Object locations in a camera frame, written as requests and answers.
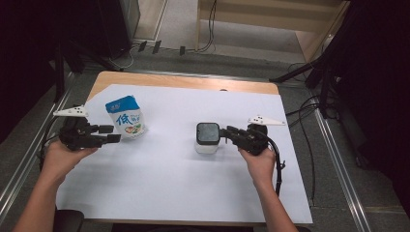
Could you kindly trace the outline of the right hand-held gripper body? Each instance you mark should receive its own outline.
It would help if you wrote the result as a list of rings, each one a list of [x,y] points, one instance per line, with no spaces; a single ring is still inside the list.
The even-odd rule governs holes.
[[[268,126],[284,126],[283,121],[278,121],[261,115],[248,119],[248,127],[246,130],[239,130],[238,134],[242,137],[243,141],[239,144],[239,147],[251,153],[254,156],[258,156],[268,146],[274,150],[278,155],[278,147],[276,143],[268,136]]]

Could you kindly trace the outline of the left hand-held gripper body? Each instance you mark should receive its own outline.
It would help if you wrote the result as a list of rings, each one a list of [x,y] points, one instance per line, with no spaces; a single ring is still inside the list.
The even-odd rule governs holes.
[[[83,105],[57,110],[53,115],[65,118],[63,127],[59,130],[59,139],[70,150],[101,147],[101,139],[93,135],[99,127],[88,122],[88,111]]]

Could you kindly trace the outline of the glass jar with black lid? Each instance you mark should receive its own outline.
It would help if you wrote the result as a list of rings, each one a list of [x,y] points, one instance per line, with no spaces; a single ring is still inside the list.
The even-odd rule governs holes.
[[[195,151],[198,154],[214,154],[220,143],[220,126],[217,123],[198,123],[195,134]]]

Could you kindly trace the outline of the blue and white pouch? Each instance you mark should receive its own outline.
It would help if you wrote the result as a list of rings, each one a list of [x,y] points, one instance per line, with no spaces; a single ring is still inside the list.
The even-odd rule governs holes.
[[[123,138],[135,139],[145,133],[144,116],[134,96],[108,102],[105,109]]]

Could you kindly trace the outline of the person's right hand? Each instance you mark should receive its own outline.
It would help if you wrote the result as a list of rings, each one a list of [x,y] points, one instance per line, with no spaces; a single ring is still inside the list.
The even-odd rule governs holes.
[[[255,186],[258,189],[272,189],[276,154],[270,149],[263,150],[258,156],[254,156],[244,149],[239,149],[239,153],[247,163],[249,174]]]

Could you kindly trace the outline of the person's left hand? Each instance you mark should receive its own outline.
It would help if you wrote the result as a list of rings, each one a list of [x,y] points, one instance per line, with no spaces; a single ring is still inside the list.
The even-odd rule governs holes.
[[[77,164],[97,151],[97,148],[85,148],[72,151],[60,140],[52,142],[46,150],[44,166],[39,182],[49,187],[60,186],[67,174],[71,172]]]

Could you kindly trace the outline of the black metal stand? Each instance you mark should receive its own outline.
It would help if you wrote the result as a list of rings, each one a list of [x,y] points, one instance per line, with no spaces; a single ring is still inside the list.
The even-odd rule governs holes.
[[[328,95],[331,85],[331,78],[334,77],[334,71],[324,55],[321,55],[313,61],[302,65],[300,68],[292,72],[284,74],[280,77],[270,78],[269,81],[272,83],[282,83],[307,71],[310,71],[310,74],[305,81],[305,85],[308,89],[313,89],[321,83],[318,109],[321,115],[327,119],[330,117],[327,112],[327,109],[329,108]]]
[[[71,40],[60,40],[55,46],[55,59],[54,59],[54,69],[55,69],[55,86],[56,92],[54,101],[58,102],[63,98],[63,94],[66,92],[65,88],[65,76],[64,76],[64,62],[67,62],[69,67],[75,73],[82,73],[85,69],[82,60],[79,55],[83,54],[91,58],[93,61],[97,62],[103,66],[106,70],[112,72],[121,72],[123,69],[116,69],[112,64],[105,61],[96,52],[88,49],[79,43]]]

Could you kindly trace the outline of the white table sheet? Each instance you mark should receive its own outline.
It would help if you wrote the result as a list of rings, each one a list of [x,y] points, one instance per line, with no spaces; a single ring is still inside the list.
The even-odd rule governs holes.
[[[136,98],[147,132],[83,159],[58,190],[59,208],[109,221],[260,224],[258,195],[236,146],[222,141],[211,155],[194,149],[198,123],[243,129],[260,115],[276,120],[268,134],[285,164],[280,200],[294,222],[312,221],[280,96],[112,84],[86,102],[90,122],[110,123],[106,104],[125,96]]]

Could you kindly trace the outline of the person's dark knee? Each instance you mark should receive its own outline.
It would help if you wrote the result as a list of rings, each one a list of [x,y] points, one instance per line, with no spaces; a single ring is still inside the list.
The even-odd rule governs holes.
[[[84,215],[76,210],[57,210],[53,232],[80,232]]]

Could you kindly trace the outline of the dark curtain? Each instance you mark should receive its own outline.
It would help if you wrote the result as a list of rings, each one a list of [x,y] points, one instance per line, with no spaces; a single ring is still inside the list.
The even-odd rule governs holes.
[[[0,143],[56,82],[50,61],[80,0],[0,0]]]
[[[335,89],[365,136],[358,152],[410,217],[410,0],[350,0],[331,48]]]

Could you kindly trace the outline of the dark cabinet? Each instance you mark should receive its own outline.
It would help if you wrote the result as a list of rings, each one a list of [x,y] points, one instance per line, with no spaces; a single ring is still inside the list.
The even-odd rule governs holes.
[[[140,19],[138,0],[98,0],[109,58],[118,58],[132,45]]]

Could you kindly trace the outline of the light wooden shelf unit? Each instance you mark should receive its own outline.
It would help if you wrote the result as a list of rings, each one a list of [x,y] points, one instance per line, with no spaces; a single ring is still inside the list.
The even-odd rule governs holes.
[[[211,10],[216,21],[293,30],[310,62],[344,19],[350,0],[197,0],[194,49],[199,49],[200,20]]]

